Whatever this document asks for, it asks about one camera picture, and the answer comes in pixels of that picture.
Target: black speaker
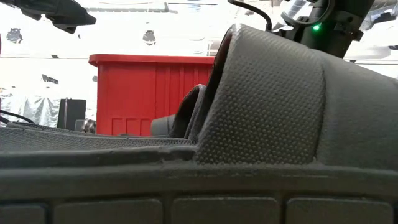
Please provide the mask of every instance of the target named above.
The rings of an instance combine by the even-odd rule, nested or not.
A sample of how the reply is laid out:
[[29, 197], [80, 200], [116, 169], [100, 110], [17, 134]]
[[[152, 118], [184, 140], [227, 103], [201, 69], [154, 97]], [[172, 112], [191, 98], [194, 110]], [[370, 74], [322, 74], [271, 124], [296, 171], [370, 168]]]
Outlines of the black speaker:
[[57, 128], [75, 130], [76, 120], [86, 118], [86, 100], [61, 99]]

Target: green led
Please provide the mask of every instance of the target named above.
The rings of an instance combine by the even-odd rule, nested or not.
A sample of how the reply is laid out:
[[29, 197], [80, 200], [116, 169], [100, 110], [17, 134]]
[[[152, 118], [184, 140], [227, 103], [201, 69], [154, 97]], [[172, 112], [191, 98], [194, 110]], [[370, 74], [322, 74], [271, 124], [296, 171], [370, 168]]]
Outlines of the green led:
[[317, 25], [313, 26], [312, 29], [313, 29], [315, 32], [318, 32], [318, 31], [321, 29], [321, 24], [317, 24]]

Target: black cable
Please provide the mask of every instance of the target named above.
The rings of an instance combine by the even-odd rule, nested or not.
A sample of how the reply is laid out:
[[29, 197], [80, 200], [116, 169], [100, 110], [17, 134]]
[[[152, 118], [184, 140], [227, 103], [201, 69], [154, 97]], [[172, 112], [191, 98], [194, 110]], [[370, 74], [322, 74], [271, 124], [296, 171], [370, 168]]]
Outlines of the black cable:
[[4, 124], [8, 124], [10, 123], [10, 120], [3, 118], [2, 116], [0, 116], [0, 122], [3, 122]]
[[268, 16], [268, 14], [263, 12], [261, 9], [259, 9], [257, 7], [254, 7], [254, 6], [251, 6], [249, 4], [246, 4], [244, 2], [240, 2], [238, 0], [228, 0], [228, 2], [231, 3], [232, 5], [239, 6], [239, 7], [242, 7], [244, 9], [247, 9], [247, 10], [250, 10], [250, 11], [253, 11], [253, 12], [259, 14], [260, 16], [262, 16], [267, 21], [266, 31], [270, 32], [272, 30], [271, 18]]
[[308, 26], [313, 26], [315, 24], [321, 23], [323, 21], [325, 21], [333, 12], [333, 10], [335, 9], [336, 6], [336, 1], [335, 0], [329, 0], [328, 1], [328, 7], [326, 8], [326, 11], [322, 14], [321, 17], [319, 17], [315, 22], [301, 22], [301, 21], [296, 21], [293, 18], [291, 18], [290, 16], [288, 16], [286, 14], [286, 12], [283, 12], [280, 16], [283, 18], [283, 20], [294, 26], [294, 25], [299, 25], [299, 26], [304, 26], [304, 27], [308, 27]]
[[11, 112], [8, 112], [8, 111], [4, 111], [4, 110], [0, 110], [0, 113], [4, 113], [4, 114], [9, 115], [9, 116], [14, 116], [16, 118], [23, 119], [24, 121], [27, 121], [30, 124], [34, 124], [34, 122], [31, 119], [26, 118], [26, 117], [21, 116], [21, 115], [18, 115], [18, 114], [14, 114], [14, 113], [11, 113]]

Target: green light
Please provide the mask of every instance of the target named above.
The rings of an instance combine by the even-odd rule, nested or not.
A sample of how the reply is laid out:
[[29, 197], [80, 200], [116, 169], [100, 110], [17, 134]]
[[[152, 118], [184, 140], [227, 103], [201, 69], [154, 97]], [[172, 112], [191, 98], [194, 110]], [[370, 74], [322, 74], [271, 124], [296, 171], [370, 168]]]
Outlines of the green light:
[[312, 29], [313, 29], [315, 32], [318, 32], [318, 31], [321, 29], [321, 24], [317, 24], [317, 25], [313, 26]]

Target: red bin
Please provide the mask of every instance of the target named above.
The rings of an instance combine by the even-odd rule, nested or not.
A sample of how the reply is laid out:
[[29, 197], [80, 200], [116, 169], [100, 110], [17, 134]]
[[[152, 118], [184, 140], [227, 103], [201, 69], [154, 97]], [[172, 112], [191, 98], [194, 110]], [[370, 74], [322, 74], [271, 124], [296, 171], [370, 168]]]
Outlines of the red bin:
[[207, 84], [214, 57], [90, 56], [98, 67], [97, 133], [150, 135], [153, 119], [175, 114], [183, 97]]

